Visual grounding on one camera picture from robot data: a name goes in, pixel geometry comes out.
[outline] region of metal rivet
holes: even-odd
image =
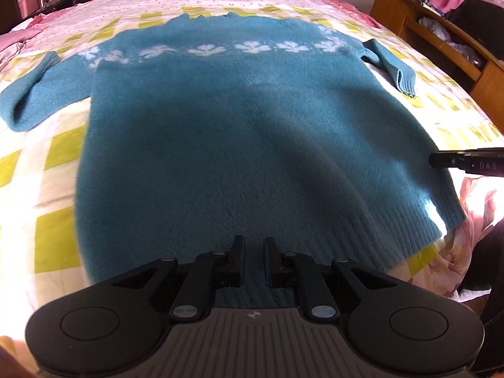
[[[330,305],[316,305],[312,308],[312,315],[317,318],[331,318],[336,314],[336,310]]]
[[[198,314],[198,309],[190,304],[177,305],[172,311],[178,318],[191,318]]]

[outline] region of white flower pattern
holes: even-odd
[[[176,51],[173,48],[168,47],[167,45],[155,45],[154,47],[147,48],[145,50],[140,51],[140,56],[145,59],[158,57],[164,52]]]
[[[190,54],[198,55],[200,57],[209,57],[210,55],[220,54],[224,51],[226,51],[224,47],[216,47],[213,44],[200,45],[197,50],[187,50],[187,52],[189,52]]]
[[[259,52],[269,51],[269,45],[261,45],[258,41],[245,41],[243,44],[236,44],[235,48],[248,54],[259,54]]]
[[[283,43],[278,43],[277,47],[287,52],[294,52],[294,53],[298,53],[301,51],[309,51],[309,48],[306,45],[299,45],[292,41],[284,41]]]
[[[99,48],[97,46],[94,46],[88,50],[78,52],[77,54],[85,57],[88,61],[91,61],[92,59],[94,59],[96,57],[95,54],[98,54],[99,51],[100,51]]]
[[[326,27],[326,26],[319,26],[318,29],[320,30],[320,32],[322,33],[322,35],[324,37],[330,37],[331,35],[333,35],[333,33],[336,32],[335,29],[332,29],[331,27]]]
[[[89,67],[91,69],[96,69],[102,60],[109,62],[119,62],[120,64],[128,64],[129,60],[127,58],[124,58],[123,56],[124,54],[122,51],[114,50],[112,52],[109,52],[104,57],[98,57],[97,59],[95,59],[91,64],[89,64]]]
[[[346,42],[340,40],[338,37],[328,37],[327,39],[329,41],[320,41],[317,44],[313,44],[313,46],[324,52],[336,52],[347,45]]]
[[[114,50],[105,55],[104,60],[109,62],[119,62],[121,64],[128,64],[129,60],[127,58],[123,58],[123,52],[119,50]]]

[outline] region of knit sweater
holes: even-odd
[[[375,40],[264,17],[125,31],[59,62],[49,53],[0,95],[29,130],[91,97],[77,174],[79,248],[93,281],[160,256],[248,241],[245,288],[219,304],[288,305],[263,284],[262,241],[329,264],[386,270],[464,214],[436,147],[362,60],[414,95],[414,72]]]

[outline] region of wooden headboard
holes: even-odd
[[[420,5],[418,0],[375,0],[371,16],[429,58],[465,89],[504,131],[504,64],[466,32]],[[418,23],[422,17],[438,21],[454,42],[472,47],[482,59],[476,68],[446,42]]]

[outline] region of bedspread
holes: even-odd
[[[357,22],[323,0],[95,0],[61,15],[33,39],[0,73],[0,90],[33,69],[49,50],[62,58],[75,52],[92,56],[95,45],[124,30],[157,26],[182,13],[228,12],[298,18],[361,41],[376,38],[415,70],[417,97],[398,93],[384,73],[369,68],[440,149],[504,146],[485,113],[427,58],[388,30]],[[22,338],[36,308],[88,284],[73,205],[89,107],[89,99],[69,105],[27,133],[14,133],[0,122],[0,335]],[[390,271],[445,295],[460,283],[475,242],[504,216],[496,203],[500,178],[451,173],[470,220]]]
[[[382,30],[385,30],[385,27],[381,25],[378,21],[376,21],[373,17],[368,14],[359,11],[352,4],[346,3],[340,0],[322,0],[324,3],[332,5],[332,7],[336,8],[339,11],[347,13],[354,20],[359,21],[360,23],[366,24],[367,26],[376,27]]]

